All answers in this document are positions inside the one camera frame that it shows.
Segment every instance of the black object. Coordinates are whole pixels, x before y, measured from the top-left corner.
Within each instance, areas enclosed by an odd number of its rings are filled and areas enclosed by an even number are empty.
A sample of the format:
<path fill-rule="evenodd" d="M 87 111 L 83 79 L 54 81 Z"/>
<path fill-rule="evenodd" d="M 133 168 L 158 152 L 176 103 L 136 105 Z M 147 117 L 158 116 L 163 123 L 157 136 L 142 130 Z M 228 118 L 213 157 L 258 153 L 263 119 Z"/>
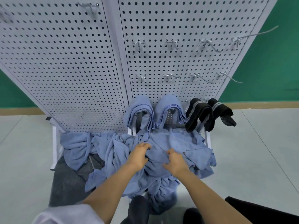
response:
<path fill-rule="evenodd" d="M 62 156 L 55 166 L 49 207 L 74 205 L 84 200 L 93 191 L 85 192 L 89 174 L 94 168 L 101 169 L 104 165 L 105 162 L 98 154 L 90 154 L 87 162 L 78 171 L 74 171 L 67 166 Z"/>
<path fill-rule="evenodd" d="M 128 209 L 128 217 L 121 224 L 147 224 L 150 217 L 150 204 L 144 196 L 135 196 Z"/>
<path fill-rule="evenodd" d="M 220 117 L 221 121 L 227 126 L 235 127 L 237 125 L 237 123 L 232 118 L 232 116 L 234 115 L 232 109 L 230 109 L 229 107 L 227 107 L 226 105 L 222 104 L 214 98 L 211 98 L 208 101 L 208 105 L 212 107 L 213 114 L 204 124 L 206 131 L 210 132 L 212 129 L 214 129 L 215 120 L 218 117 Z"/>
<path fill-rule="evenodd" d="M 185 211 L 183 224 L 197 223 L 203 224 L 204 221 L 202 219 L 202 215 L 200 214 L 197 208 L 188 208 Z"/>
<path fill-rule="evenodd" d="M 299 223 L 299 216 L 286 212 L 238 200 L 230 196 L 226 197 L 225 201 L 252 222 L 252 224 Z"/>
<path fill-rule="evenodd" d="M 185 124 L 187 132 L 192 132 L 197 126 L 197 120 L 199 119 L 202 123 L 205 120 L 211 119 L 212 117 L 212 108 L 207 103 L 201 101 L 198 98 L 193 98 L 190 101 L 189 108 L 186 112 L 186 117 L 188 122 Z"/>

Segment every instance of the person's right hand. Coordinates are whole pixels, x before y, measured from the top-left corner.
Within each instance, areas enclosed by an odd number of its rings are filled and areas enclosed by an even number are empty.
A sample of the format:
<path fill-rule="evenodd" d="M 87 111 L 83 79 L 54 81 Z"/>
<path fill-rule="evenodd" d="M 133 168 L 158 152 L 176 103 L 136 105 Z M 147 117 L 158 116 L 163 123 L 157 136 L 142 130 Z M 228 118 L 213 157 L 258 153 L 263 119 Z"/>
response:
<path fill-rule="evenodd" d="M 169 170 L 169 172 L 172 173 L 174 177 L 178 178 L 181 173 L 189 171 L 189 167 L 185 162 L 182 154 L 177 153 L 174 149 L 168 150 L 167 154 L 169 154 L 170 163 L 164 163 L 163 167 Z"/>

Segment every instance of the gray stripe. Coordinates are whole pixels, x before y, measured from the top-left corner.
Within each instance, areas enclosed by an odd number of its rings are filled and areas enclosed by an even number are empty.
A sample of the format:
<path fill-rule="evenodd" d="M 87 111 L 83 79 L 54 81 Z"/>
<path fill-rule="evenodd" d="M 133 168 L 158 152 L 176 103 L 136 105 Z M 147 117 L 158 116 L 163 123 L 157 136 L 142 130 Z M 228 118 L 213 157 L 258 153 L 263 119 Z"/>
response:
<path fill-rule="evenodd" d="M 188 121 L 189 121 L 190 117 L 192 116 L 193 112 L 195 111 L 195 106 L 198 105 L 199 103 L 204 103 L 204 102 L 203 101 L 196 101 L 194 103 L 193 108 L 192 108 L 192 110 L 191 110 L 191 112 L 190 112 L 190 114 L 189 114 L 189 116 L 187 118 Z"/>
<path fill-rule="evenodd" d="M 219 105 L 222 105 L 221 102 L 217 102 L 216 104 L 213 105 L 212 110 L 214 111 Z"/>

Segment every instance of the hand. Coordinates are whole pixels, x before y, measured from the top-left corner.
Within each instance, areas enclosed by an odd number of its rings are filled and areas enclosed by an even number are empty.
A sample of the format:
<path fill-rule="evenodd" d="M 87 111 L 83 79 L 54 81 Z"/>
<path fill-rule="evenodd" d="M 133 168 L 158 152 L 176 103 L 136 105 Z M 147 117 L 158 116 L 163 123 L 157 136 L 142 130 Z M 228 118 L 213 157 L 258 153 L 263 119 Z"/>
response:
<path fill-rule="evenodd" d="M 170 163 L 163 163 L 163 167 L 169 170 L 169 172 L 172 173 L 174 177 L 178 178 L 181 173 L 189 171 L 189 167 L 185 162 L 182 154 L 177 153 L 174 149 L 168 150 L 167 154 L 169 154 Z"/>
<path fill-rule="evenodd" d="M 145 153 L 150 147 L 148 143 L 136 145 L 135 149 L 130 153 L 126 164 L 131 166 L 135 172 L 140 171 L 149 160 L 145 158 Z"/>

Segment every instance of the white sleeve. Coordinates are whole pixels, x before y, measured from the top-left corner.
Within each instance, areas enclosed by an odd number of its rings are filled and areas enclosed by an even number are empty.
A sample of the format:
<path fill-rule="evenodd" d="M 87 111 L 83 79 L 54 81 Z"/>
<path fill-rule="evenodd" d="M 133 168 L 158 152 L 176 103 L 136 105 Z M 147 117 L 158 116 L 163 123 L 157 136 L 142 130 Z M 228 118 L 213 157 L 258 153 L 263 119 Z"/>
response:
<path fill-rule="evenodd" d="M 104 224 L 88 204 L 47 208 L 33 220 L 32 224 Z"/>

